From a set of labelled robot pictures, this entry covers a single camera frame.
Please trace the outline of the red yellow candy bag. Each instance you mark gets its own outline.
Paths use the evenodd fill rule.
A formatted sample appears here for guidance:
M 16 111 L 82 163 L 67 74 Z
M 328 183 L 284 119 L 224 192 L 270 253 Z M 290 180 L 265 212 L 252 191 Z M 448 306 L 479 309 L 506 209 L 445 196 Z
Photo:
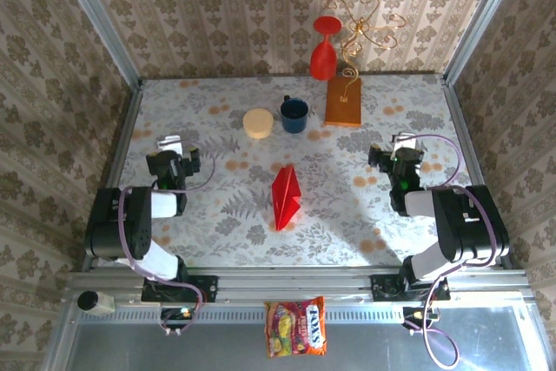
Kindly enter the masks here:
M 327 353 L 325 298 L 265 301 L 265 336 L 269 358 Z

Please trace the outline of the dark blue mug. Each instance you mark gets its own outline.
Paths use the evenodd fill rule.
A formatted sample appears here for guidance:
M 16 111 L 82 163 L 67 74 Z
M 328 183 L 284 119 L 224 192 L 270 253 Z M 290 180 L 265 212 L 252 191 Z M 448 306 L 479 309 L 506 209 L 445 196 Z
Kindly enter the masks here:
M 301 133 L 307 126 L 308 104 L 290 96 L 284 96 L 280 107 L 281 124 L 290 134 Z

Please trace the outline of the aluminium table side rail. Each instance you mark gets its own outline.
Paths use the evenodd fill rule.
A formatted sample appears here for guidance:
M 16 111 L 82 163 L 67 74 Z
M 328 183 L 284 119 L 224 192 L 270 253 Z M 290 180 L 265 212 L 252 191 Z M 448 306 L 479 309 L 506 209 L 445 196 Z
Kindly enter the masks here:
M 443 204 L 437 225 L 449 227 L 455 241 L 455 261 L 471 268 L 503 265 L 509 253 L 509 234 L 493 197 L 480 172 L 463 112 L 453 86 L 442 79 L 442 89 L 458 138 L 458 153 L 471 183 L 461 186 L 455 180 L 441 193 Z
M 122 130 L 117 137 L 115 154 L 109 160 L 108 180 L 97 190 L 89 214 L 83 241 L 85 256 L 82 272 L 91 270 L 94 261 L 99 258 L 113 261 L 124 255 L 118 235 L 117 209 L 114 207 L 122 193 L 119 182 L 141 102 L 142 91 L 139 89 L 131 95 Z

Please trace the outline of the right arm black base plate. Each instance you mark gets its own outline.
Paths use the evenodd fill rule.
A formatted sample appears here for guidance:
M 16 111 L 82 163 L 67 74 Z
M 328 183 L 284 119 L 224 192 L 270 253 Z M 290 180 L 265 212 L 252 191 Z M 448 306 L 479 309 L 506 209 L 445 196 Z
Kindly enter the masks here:
M 410 282 L 400 275 L 371 275 L 374 301 L 425 301 L 431 281 Z

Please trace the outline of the floral tablecloth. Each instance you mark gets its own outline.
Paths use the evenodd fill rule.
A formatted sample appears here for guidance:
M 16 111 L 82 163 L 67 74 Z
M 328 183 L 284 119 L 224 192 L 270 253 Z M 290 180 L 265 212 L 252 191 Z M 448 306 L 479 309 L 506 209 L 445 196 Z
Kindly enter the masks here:
M 389 149 L 400 132 L 416 134 L 425 153 L 423 185 L 468 185 L 440 81 L 365 76 L 358 128 L 325 124 L 327 86 L 308 76 L 147 81 L 119 183 L 152 184 L 146 156 L 158 140 L 179 135 L 198 146 L 202 167 L 187 180 L 183 215 L 155 220 L 152 234 L 190 267 L 397 265 L 429 247 L 436 230 L 429 218 L 392 210 L 389 180 L 369 166 L 367 153 L 371 145 Z M 282 127 L 284 96 L 308 104 L 301 133 Z M 242 124 L 257 108 L 275 119 L 260 140 Z M 277 231 L 271 186 L 288 165 L 301 207 Z

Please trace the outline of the aluminium frame post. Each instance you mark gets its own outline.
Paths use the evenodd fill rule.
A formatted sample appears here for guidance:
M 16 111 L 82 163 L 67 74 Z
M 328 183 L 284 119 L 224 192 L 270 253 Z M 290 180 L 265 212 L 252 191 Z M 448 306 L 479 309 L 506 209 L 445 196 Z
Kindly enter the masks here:
M 444 71 L 446 85 L 454 85 L 477 48 L 503 0 L 480 0 L 467 29 Z
M 140 76 L 124 41 L 118 35 L 108 10 L 101 0 L 77 0 L 109 52 L 121 76 L 133 93 L 140 89 Z

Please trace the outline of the beige round lid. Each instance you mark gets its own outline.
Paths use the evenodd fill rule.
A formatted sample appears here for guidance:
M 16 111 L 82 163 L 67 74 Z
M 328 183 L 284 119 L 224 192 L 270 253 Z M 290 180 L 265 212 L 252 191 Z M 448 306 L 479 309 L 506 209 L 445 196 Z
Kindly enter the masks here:
M 273 125 L 273 115 L 266 109 L 249 110 L 242 119 L 243 128 L 248 137 L 256 140 L 270 136 Z

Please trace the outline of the grey metal panel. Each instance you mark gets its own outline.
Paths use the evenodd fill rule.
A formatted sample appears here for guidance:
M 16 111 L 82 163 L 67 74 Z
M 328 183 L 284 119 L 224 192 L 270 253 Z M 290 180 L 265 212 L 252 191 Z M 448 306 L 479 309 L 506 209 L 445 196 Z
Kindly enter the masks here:
M 63 371 L 440 371 L 398 326 L 332 325 L 324 356 L 269 358 L 259 325 L 201 325 L 181 337 L 155 325 L 85 325 Z

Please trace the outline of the red wine glass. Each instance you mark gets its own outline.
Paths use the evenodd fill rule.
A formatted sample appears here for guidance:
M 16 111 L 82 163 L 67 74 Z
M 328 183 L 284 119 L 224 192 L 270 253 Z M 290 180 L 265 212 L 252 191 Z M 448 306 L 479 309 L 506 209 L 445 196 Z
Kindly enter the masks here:
M 329 81 L 335 77 L 337 66 L 337 54 L 330 38 L 340 32 L 341 21 L 333 16 L 318 17 L 314 29 L 323 38 L 312 53 L 310 74 L 316 80 Z

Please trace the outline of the red paper sheet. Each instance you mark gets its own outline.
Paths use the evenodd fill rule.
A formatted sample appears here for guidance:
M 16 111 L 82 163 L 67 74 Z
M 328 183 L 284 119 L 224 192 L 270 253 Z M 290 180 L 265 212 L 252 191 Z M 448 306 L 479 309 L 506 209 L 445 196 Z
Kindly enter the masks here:
M 293 165 L 282 167 L 271 186 L 277 231 L 284 229 L 300 209 L 301 188 Z

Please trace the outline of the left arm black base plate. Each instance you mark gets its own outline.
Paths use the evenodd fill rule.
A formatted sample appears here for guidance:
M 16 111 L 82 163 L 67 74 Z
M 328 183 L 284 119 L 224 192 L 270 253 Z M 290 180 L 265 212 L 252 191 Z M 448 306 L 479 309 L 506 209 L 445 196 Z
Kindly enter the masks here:
M 205 302 L 215 302 L 218 292 L 216 275 L 190 275 L 187 283 L 197 287 Z M 142 286 L 141 301 L 160 303 L 197 302 L 196 292 L 189 288 L 169 286 L 145 279 Z

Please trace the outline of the aluminium frame cross rail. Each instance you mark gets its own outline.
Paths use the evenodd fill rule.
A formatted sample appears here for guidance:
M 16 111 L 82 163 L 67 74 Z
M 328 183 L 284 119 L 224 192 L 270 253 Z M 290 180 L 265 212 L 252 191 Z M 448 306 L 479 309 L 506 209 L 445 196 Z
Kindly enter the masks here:
M 377 267 L 230 267 L 190 268 L 192 275 L 216 275 L 216 302 L 252 305 L 262 301 L 298 300 L 323 295 L 331 304 L 372 301 L 371 277 L 395 275 L 397 268 Z M 104 291 L 123 302 L 137 304 L 142 277 L 125 267 L 100 267 L 72 273 L 67 289 Z M 522 270 L 470 268 L 448 277 L 453 301 L 488 304 L 487 299 L 532 301 Z

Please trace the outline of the black connector box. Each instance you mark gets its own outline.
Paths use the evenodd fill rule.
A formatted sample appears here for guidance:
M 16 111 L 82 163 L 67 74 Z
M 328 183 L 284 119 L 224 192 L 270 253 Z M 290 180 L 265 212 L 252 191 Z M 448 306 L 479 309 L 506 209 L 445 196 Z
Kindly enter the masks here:
M 424 308 L 410 308 L 404 307 L 402 309 L 404 319 L 407 321 L 438 321 L 440 319 L 440 311 L 437 308 L 428 308 L 427 313 L 424 314 Z
M 195 315 L 195 308 L 163 308 L 160 315 L 161 321 L 190 321 Z

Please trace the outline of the orange wooden rack base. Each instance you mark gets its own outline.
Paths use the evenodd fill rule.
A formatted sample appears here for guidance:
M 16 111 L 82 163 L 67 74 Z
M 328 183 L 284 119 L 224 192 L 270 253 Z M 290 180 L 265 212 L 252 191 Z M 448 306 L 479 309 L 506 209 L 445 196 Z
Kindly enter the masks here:
M 361 126 L 361 79 L 337 76 L 328 81 L 325 124 Z

